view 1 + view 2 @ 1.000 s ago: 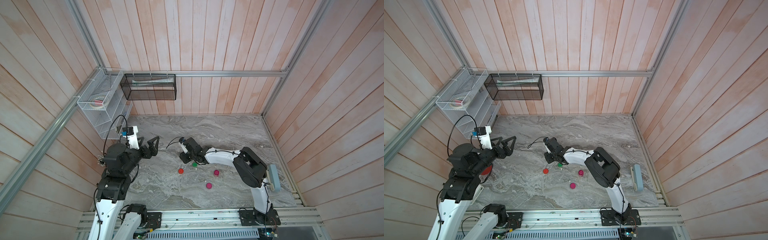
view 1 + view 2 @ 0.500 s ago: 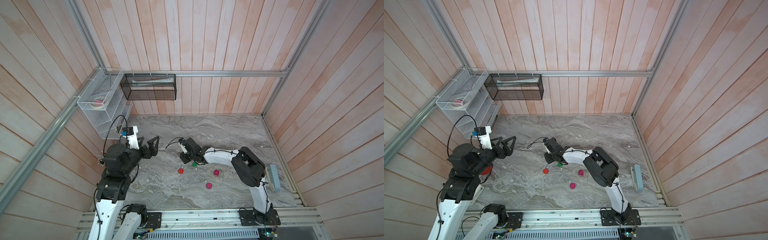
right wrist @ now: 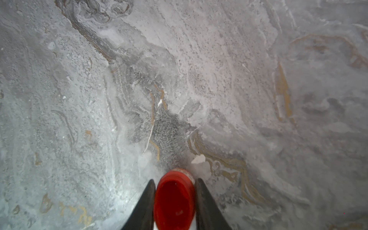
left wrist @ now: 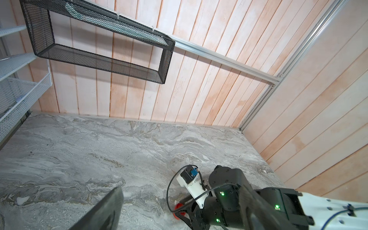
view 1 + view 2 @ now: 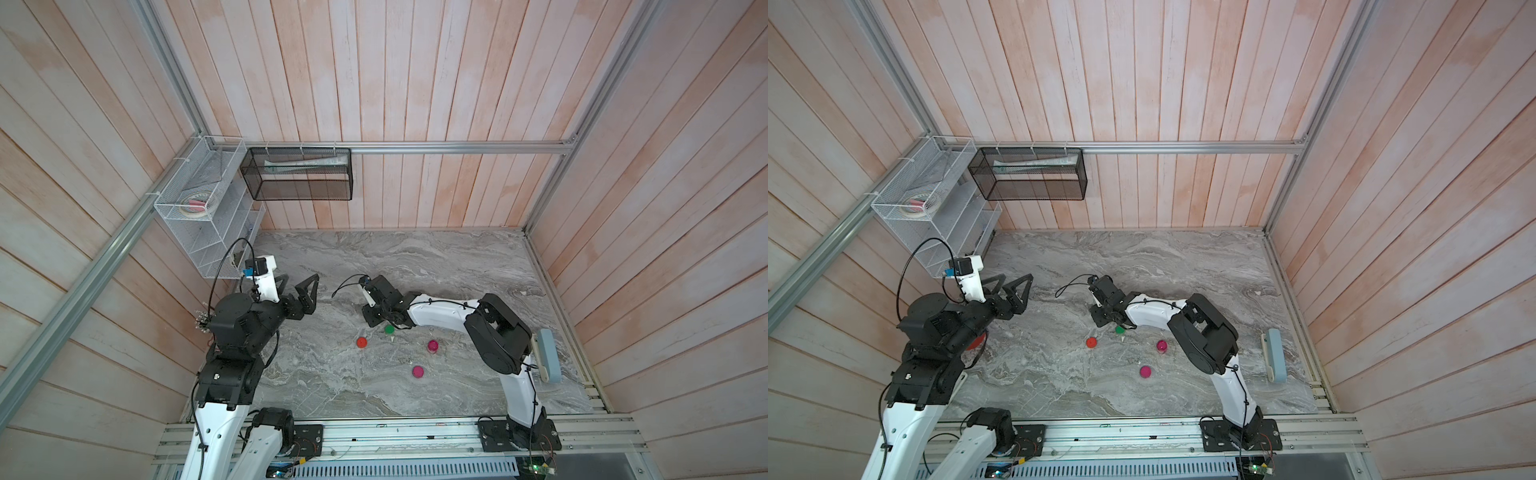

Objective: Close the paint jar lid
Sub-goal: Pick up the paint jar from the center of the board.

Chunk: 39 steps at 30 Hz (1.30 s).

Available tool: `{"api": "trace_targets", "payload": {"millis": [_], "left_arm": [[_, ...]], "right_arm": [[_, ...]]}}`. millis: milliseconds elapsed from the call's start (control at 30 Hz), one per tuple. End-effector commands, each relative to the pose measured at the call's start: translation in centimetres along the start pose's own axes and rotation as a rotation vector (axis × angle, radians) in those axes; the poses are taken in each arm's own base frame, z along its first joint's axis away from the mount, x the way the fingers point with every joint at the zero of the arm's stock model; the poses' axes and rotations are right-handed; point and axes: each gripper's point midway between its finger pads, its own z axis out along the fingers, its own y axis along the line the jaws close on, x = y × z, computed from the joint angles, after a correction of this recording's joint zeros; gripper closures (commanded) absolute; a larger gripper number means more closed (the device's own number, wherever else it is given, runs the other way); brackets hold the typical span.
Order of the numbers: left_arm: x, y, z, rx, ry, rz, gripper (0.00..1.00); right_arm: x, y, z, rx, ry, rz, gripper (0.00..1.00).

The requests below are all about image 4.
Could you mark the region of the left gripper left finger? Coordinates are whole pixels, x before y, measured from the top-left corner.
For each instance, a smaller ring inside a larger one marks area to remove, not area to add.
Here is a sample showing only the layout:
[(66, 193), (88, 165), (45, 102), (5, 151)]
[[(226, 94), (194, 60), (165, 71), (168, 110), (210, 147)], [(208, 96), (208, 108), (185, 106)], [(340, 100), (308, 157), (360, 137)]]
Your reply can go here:
[(70, 230), (117, 230), (123, 202), (121, 187), (115, 187)]

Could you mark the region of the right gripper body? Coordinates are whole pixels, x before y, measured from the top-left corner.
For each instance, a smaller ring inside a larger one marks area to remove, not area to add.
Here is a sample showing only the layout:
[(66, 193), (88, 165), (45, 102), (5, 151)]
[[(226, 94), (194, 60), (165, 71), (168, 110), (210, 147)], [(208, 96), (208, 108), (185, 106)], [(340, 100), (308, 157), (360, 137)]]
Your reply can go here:
[(219, 226), (226, 230), (223, 208), (217, 198), (209, 196), (205, 200), (203, 209), (200, 209), (195, 201), (190, 201), (174, 213), (185, 212), (185, 216), (178, 215), (191, 230), (209, 230), (211, 226)]

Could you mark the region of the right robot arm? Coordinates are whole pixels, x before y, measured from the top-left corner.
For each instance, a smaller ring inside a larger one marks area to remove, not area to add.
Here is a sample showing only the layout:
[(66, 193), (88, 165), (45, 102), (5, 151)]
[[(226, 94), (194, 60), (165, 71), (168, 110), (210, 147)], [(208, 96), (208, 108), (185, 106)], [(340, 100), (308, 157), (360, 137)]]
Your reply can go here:
[(240, 169), (216, 166), (205, 181), (195, 165), (175, 175), (189, 195), (171, 210), (193, 230), (365, 230), (368, 205), (294, 189), (253, 189)]

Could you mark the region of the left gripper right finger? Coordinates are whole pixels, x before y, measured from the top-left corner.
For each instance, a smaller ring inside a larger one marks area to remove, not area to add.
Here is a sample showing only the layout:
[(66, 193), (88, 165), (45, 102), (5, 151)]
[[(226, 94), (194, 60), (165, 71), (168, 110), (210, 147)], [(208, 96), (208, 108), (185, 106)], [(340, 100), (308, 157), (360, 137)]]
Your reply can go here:
[(253, 189), (239, 188), (240, 215), (245, 230), (295, 230), (281, 213), (269, 205)]

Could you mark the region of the red jar lid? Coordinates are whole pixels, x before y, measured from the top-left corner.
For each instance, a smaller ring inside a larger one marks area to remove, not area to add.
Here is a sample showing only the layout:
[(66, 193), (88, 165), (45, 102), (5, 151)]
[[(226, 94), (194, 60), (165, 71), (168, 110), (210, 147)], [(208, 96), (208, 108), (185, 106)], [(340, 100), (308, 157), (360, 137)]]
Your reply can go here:
[[(179, 208), (181, 208), (184, 204), (182, 203), (177, 203), (174, 207), (174, 210), (177, 210)], [(174, 213), (173, 216), (175, 217), (175, 219), (179, 220), (180, 218), (178, 217), (178, 215), (181, 215), (181, 216), (185, 216), (186, 213), (185, 212), (180, 212), (180, 213)]]

